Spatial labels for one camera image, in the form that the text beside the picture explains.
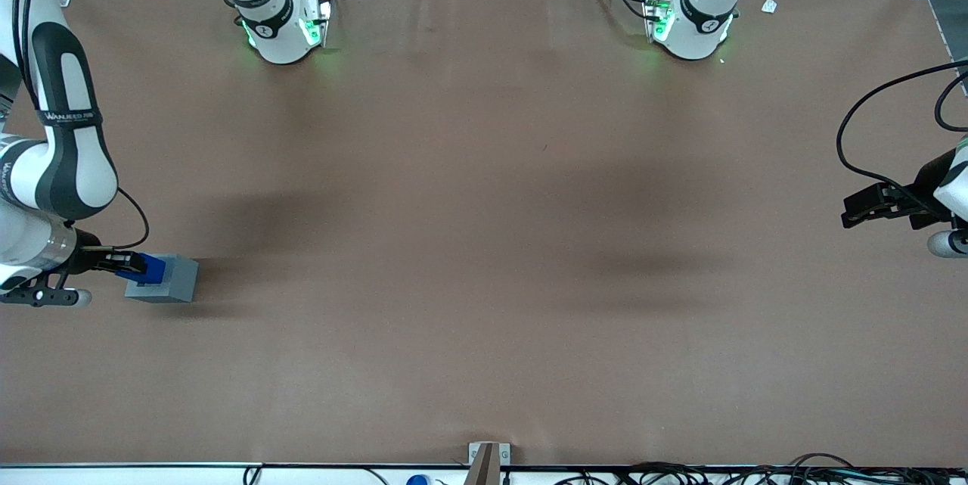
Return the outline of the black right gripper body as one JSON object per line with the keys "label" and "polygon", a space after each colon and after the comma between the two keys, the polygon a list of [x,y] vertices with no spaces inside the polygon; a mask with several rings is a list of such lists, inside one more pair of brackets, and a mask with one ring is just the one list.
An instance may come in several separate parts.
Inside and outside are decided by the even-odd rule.
{"label": "black right gripper body", "polygon": [[114,253],[114,248],[104,246],[99,238],[86,231],[76,231],[76,248],[73,251],[73,274],[80,275],[84,272],[116,271],[110,255]]}

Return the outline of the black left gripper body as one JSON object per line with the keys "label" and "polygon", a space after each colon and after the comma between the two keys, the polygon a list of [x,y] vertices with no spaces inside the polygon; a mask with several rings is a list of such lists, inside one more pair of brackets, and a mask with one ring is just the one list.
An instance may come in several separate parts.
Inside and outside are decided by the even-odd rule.
{"label": "black left gripper body", "polygon": [[947,177],[955,154],[957,151],[951,148],[940,157],[926,162],[917,172],[912,184],[886,186],[885,191],[882,191],[886,203],[900,215],[951,215],[951,210],[934,198],[934,192]]}

